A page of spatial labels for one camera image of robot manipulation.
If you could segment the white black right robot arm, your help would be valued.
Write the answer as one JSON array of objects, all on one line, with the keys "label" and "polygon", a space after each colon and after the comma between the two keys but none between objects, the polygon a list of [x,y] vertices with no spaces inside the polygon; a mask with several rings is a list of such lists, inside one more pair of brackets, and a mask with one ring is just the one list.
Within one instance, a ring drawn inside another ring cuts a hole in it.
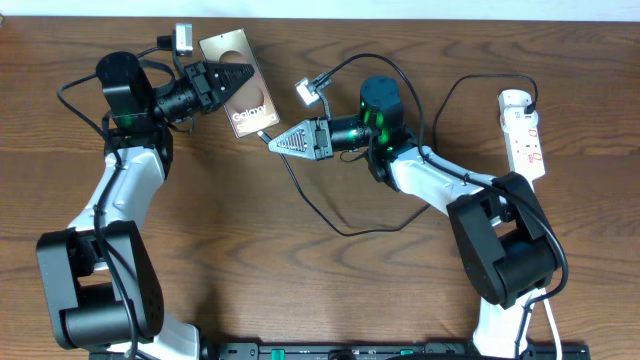
[{"label": "white black right robot arm", "polygon": [[404,120],[397,82],[373,76],[360,89],[354,115],[307,119],[267,142],[271,152],[320,161],[364,148],[373,177],[446,215],[472,286],[481,297],[472,344],[482,356],[518,359],[536,303],[566,257],[534,194],[545,168],[538,136],[539,94],[507,89],[498,96],[499,124],[510,171],[469,171],[414,137]]}]

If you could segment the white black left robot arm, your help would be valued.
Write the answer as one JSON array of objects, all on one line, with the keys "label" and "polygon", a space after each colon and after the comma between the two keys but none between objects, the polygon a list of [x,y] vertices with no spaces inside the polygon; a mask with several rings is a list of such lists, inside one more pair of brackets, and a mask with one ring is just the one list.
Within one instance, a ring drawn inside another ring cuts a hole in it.
[{"label": "white black left robot arm", "polygon": [[94,359],[212,359],[199,329],[164,307],[141,238],[148,208],[173,160],[173,136],[196,113],[222,107],[254,75],[249,64],[199,61],[168,68],[153,86],[145,54],[114,52],[97,64],[109,109],[95,125],[104,173],[63,230],[36,245],[53,336]]}]

